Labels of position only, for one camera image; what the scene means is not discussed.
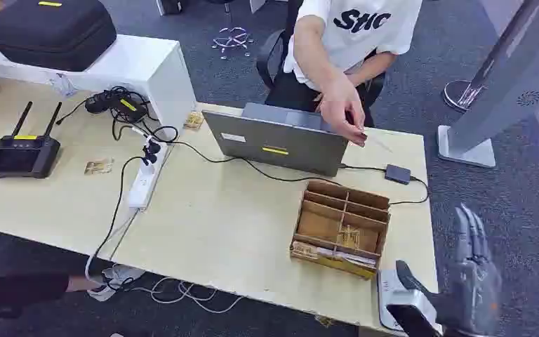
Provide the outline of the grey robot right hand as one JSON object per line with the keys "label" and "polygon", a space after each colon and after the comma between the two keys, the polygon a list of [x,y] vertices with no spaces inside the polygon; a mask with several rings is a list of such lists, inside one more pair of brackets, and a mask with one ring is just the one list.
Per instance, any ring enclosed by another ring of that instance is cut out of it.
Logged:
{"label": "grey robot right hand", "polygon": [[455,265],[449,287],[429,291],[403,260],[396,274],[404,290],[395,291],[387,311],[408,336],[494,336],[500,319],[502,279],[492,259],[482,219],[465,204],[458,220]]}

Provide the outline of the person's right hand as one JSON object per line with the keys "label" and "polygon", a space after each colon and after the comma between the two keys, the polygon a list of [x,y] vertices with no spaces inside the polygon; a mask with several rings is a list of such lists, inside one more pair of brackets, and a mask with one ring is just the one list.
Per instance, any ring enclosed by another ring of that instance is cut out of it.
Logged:
{"label": "person's right hand", "polygon": [[365,114],[359,95],[344,74],[329,77],[321,85],[319,110],[323,119],[339,135],[363,147]]}

